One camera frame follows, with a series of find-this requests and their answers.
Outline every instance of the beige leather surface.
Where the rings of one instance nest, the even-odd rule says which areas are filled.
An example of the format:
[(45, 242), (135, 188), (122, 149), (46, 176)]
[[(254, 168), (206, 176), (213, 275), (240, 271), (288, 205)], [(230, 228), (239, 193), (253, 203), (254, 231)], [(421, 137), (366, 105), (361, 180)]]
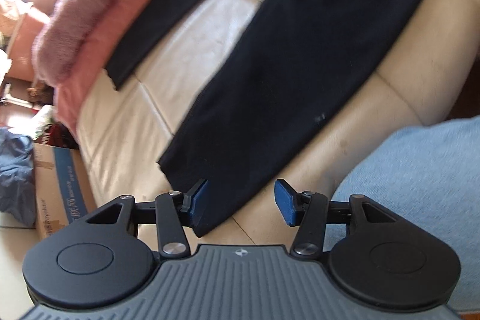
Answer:
[[(169, 190), (155, 163), (195, 96), (222, 65), (261, 0), (204, 0), (148, 55), (119, 92), (102, 74), (77, 129), (98, 204)], [(377, 72), (279, 175), (331, 196), (395, 130), (443, 120), (480, 44), (480, 0), (423, 0)], [(289, 244), (272, 184), (223, 225), (190, 242)], [(156, 247), (155, 229), (139, 237)]]
[(0, 319), (2, 320), (17, 320), (33, 306), (23, 280), (22, 262), (26, 252), (37, 242), (38, 234), (35, 229), (0, 228)]

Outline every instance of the cardboard box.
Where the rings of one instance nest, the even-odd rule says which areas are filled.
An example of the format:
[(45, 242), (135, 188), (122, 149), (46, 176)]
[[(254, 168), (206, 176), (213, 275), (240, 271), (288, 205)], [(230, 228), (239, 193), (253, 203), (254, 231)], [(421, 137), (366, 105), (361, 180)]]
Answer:
[(35, 144), (37, 231), (42, 239), (97, 207), (80, 152)]

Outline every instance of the ribbed surface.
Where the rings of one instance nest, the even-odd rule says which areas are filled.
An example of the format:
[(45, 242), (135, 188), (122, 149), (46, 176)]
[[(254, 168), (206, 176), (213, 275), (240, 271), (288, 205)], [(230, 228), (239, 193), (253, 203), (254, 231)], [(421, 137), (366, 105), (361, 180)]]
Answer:
[(163, 264), (139, 295), (107, 310), (62, 313), (37, 307), (25, 320), (453, 320), (445, 307), (414, 314), (374, 311), (346, 298), (314, 262), (282, 247), (201, 246)]

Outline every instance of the blue gripper pad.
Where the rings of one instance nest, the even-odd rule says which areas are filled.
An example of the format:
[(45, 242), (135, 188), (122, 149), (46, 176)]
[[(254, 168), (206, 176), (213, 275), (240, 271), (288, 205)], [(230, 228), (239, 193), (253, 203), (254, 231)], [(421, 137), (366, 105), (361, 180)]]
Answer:
[(458, 317), (446, 306), (418, 313), (388, 313), (365, 307), (341, 292), (320, 263), (295, 260), (282, 246), (203, 245), (190, 258), (163, 262), (143, 290), (117, 304), (81, 312), (38, 305), (22, 318), (68, 319), (458, 320)]
[(286, 181), (282, 179), (275, 181), (275, 203), (288, 226), (297, 226), (299, 224), (295, 201), (296, 194), (297, 192)]

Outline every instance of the jeans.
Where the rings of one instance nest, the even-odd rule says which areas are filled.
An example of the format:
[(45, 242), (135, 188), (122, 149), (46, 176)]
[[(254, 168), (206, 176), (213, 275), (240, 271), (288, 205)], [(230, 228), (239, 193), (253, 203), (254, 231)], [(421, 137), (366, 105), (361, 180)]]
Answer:
[[(462, 272), (449, 305), (480, 310), (480, 116), (408, 127), (360, 163), (333, 196), (361, 193), (450, 245)], [(325, 249), (345, 236), (327, 226)]]

